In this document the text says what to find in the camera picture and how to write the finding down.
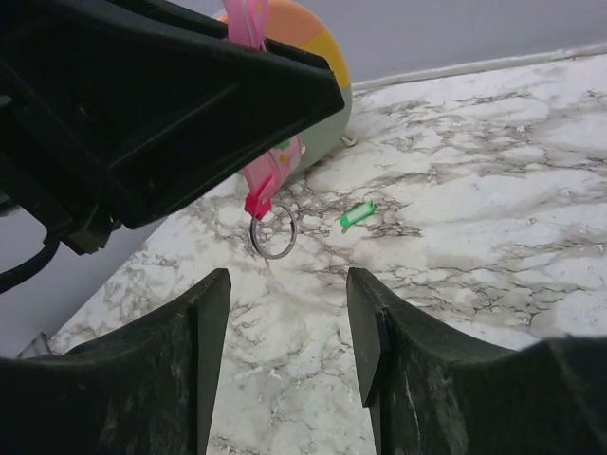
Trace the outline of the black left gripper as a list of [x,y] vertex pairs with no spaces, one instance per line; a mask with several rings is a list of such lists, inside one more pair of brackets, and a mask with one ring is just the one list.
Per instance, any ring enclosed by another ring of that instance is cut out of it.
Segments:
[[1,5],[1,192],[46,230],[7,292],[61,245],[105,247],[184,208],[271,148],[234,144],[239,71],[224,23],[168,1]]

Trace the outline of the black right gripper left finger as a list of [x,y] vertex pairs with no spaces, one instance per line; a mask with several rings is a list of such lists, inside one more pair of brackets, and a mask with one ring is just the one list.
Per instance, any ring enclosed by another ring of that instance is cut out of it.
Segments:
[[230,311],[216,269],[63,355],[1,362],[5,454],[203,454]]

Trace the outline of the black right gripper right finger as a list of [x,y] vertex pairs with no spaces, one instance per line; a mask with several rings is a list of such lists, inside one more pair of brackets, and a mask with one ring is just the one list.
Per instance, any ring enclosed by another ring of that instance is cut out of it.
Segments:
[[521,351],[462,333],[371,272],[347,276],[359,393],[379,454],[602,454],[606,341]]

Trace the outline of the pink strap keyring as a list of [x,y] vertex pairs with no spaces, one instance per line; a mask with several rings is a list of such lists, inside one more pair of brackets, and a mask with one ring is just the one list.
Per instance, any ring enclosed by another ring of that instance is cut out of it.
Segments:
[[[225,0],[228,40],[238,45],[267,51],[266,30],[269,18],[267,0]],[[298,136],[292,136],[259,156],[241,171],[248,183],[248,195],[244,210],[251,217],[249,236],[255,250],[267,260],[279,260],[294,247],[298,227],[292,210],[283,203],[273,203],[272,198],[286,179],[299,166],[305,146]],[[290,218],[291,236],[285,249],[271,253],[264,249],[258,239],[258,223],[277,206]]]

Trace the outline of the green key tag with key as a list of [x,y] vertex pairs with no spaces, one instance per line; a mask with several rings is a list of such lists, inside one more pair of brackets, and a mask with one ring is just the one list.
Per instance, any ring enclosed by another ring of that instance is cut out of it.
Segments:
[[345,233],[352,226],[373,215],[375,211],[376,204],[374,203],[371,194],[367,192],[362,196],[360,201],[340,217],[341,232]]

